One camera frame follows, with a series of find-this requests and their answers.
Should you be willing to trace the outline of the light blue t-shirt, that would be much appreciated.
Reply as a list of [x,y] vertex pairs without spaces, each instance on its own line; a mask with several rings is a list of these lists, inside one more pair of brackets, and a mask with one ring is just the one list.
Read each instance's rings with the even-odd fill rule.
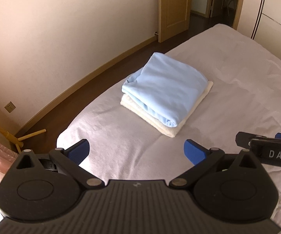
[[177,127],[209,85],[194,67],[155,52],[126,78],[121,91],[163,125]]

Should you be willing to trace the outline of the white bed sheet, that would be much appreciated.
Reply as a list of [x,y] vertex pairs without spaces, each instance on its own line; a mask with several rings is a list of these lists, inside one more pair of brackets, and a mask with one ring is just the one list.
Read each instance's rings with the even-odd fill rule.
[[183,144],[192,139],[226,153],[235,137],[281,133],[281,60],[254,40],[218,24],[168,56],[193,66],[213,87],[176,137],[169,138],[120,104],[121,82],[89,104],[57,138],[68,148],[85,138],[90,154],[81,167],[104,181],[174,179],[192,167]]

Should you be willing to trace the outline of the brown wooden door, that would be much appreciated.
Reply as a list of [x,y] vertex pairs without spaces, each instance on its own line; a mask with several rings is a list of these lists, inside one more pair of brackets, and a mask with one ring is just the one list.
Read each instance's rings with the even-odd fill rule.
[[160,43],[189,28],[192,0],[158,0],[158,41]]

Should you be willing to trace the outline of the brass wall socket plate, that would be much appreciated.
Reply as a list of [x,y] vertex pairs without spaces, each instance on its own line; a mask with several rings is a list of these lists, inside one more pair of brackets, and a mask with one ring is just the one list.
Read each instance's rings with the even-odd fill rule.
[[10,101],[8,104],[6,104],[4,106],[4,108],[9,112],[11,113],[12,111],[15,110],[16,106]]

